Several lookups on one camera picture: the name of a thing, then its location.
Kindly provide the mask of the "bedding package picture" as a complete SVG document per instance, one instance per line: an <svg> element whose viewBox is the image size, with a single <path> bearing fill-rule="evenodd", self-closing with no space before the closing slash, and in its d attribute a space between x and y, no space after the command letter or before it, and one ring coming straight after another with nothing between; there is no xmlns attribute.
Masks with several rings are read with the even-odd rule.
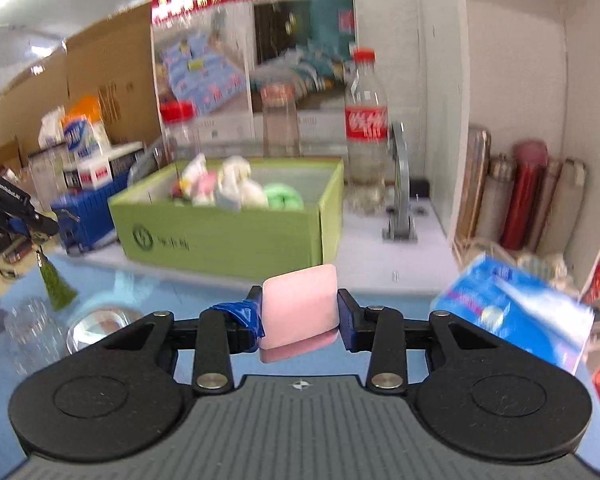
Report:
<svg viewBox="0 0 600 480"><path fill-rule="evenodd" d="M354 0L244 0L155 22L161 125L208 144L255 139L282 88L301 140L342 142L355 18Z"/></svg>

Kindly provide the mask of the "pink mesh cloth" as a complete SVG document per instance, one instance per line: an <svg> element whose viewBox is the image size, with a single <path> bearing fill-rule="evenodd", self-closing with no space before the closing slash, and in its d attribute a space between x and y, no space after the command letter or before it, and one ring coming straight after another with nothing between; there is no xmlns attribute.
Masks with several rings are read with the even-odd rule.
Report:
<svg viewBox="0 0 600 480"><path fill-rule="evenodd" d="M217 180L215 172L207 172L197 180L192 195L192 203L195 206L213 206L215 204L214 192Z"/></svg>

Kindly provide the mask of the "white red small box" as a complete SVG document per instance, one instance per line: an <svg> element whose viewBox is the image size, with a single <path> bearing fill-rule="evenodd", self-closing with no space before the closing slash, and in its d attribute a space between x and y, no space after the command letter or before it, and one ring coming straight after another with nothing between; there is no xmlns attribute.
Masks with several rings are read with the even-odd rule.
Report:
<svg viewBox="0 0 600 480"><path fill-rule="evenodd" d="M62 168L68 190L95 191L126 174L145 151L142 142L121 144L105 153L94 154Z"/></svg>

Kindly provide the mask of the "green soft toy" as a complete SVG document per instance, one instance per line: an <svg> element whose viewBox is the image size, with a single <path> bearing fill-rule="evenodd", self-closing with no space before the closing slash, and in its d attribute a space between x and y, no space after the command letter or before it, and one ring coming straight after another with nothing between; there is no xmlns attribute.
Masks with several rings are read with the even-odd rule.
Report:
<svg viewBox="0 0 600 480"><path fill-rule="evenodd" d="M270 183L263 187L268 208L273 210L302 210L304 203L300 193L283 183Z"/></svg>

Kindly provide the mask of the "red thermos flask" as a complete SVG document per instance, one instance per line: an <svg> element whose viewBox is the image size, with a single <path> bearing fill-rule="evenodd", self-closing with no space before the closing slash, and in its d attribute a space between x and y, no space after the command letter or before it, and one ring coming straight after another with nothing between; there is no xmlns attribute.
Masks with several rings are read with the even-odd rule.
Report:
<svg viewBox="0 0 600 480"><path fill-rule="evenodd" d="M513 147L516 174L500 245L516 252L524 246L535 196L548 164L544 141L529 139Z"/></svg>

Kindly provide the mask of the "pink sponge block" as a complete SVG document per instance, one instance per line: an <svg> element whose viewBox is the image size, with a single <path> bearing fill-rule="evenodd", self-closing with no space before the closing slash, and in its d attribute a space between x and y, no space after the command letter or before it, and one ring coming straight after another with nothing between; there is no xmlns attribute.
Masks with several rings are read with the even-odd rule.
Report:
<svg viewBox="0 0 600 480"><path fill-rule="evenodd" d="M330 346L338 337L336 266L274 276L262 286L260 360L265 364Z"/></svg>

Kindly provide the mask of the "small silver thermos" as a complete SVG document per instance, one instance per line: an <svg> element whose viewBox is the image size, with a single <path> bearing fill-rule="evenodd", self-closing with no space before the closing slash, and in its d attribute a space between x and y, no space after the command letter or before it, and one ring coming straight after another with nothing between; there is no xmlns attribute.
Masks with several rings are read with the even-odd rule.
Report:
<svg viewBox="0 0 600 480"><path fill-rule="evenodd" d="M516 165L504 154L490 159L475 237L497 242L502 235L512 196Z"/></svg>

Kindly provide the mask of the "blue tissue pack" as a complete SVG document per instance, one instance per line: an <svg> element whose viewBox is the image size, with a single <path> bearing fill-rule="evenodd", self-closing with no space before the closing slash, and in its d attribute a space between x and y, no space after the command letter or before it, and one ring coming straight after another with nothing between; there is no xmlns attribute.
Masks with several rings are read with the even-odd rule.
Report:
<svg viewBox="0 0 600 480"><path fill-rule="evenodd" d="M482 254L431 303L575 373L594 312L536 276Z"/></svg>

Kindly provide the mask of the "green tassel sachet charm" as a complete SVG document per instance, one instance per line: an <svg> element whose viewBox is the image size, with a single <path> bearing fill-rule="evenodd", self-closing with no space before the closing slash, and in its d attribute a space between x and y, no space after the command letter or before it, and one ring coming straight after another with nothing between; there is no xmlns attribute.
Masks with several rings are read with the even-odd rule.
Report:
<svg viewBox="0 0 600 480"><path fill-rule="evenodd" d="M35 255L50 305L55 311L64 310L76 300L78 292L62 277L42 247L35 249Z"/></svg>

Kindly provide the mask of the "brown cardboard box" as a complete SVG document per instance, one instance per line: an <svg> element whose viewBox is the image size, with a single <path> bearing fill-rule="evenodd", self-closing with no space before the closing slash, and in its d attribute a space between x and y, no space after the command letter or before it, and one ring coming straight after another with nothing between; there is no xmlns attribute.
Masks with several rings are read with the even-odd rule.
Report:
<svg viewBox="0 0 600 480"><path fill-rule="evenodd" d="M42 117L88 94L99 98L112 143L160 136L149 3L93 24L12 78L0 90L0 146L16 140L21 155L32 153Z"/></svg>

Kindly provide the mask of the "grey metal clamp bracket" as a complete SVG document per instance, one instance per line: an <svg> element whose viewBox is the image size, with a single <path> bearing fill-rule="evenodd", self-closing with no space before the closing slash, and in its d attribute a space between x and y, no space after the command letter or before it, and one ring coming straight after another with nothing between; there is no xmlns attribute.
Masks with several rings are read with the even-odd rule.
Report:
<svg viewBox="0 0 600 480"><path fill-rule="evenodd" d="M394 167L393 204L387 207L388 226L385 240L416 242L415 220L411 213L411 178L404 125L394 122L389 131L389 152Z"/></svg>

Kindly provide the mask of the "white rolled socks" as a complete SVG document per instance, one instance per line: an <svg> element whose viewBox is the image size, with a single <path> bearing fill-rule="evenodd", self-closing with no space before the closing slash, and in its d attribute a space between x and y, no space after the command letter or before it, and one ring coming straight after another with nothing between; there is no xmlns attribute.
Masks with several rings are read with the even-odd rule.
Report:
<svg viewBox="0 0 600 480"><path fill-rule="evenodd" d="M214 199L216 206L234 211L268 208L262 186L251 179L250 163L240 156L229 157L222 163L216 176Z"/></svg>

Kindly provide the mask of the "red-lidded plastic jar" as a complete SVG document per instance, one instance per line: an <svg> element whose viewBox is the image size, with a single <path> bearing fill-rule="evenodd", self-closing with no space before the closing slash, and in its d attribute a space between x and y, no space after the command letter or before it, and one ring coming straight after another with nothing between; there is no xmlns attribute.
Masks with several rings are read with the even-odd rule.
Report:
<svg viewBox="0 0 600 480"><path fill-rule="evenodd" d="M159 108L162 140L169 162L190 162L200 153L200 139L194 119L196 106L189 101L165 102Z"/></svg>

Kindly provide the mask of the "beige thermos flask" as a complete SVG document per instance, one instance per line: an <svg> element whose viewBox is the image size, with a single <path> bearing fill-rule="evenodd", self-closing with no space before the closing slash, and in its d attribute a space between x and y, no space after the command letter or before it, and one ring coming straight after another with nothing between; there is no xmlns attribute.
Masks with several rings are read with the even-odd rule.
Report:
<svg viewBox="0 0 600 480"><path fill-rule="evenodd" d="M576 226L584 197L586 167L567 158L556 184L536 253L540 257L563 254Z"/></svg>

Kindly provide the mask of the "floral white cloth bundle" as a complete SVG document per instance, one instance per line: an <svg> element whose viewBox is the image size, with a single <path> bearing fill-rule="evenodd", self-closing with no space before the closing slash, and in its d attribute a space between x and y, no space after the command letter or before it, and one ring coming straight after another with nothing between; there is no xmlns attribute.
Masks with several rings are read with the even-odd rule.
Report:
<svg viewBox="0 0 600 480"><path fill-rule="evenodd" d="M207 159L199 153L185 167L171 188L171 197L180 200L194 200L202 180L208 176Z"/></svg>

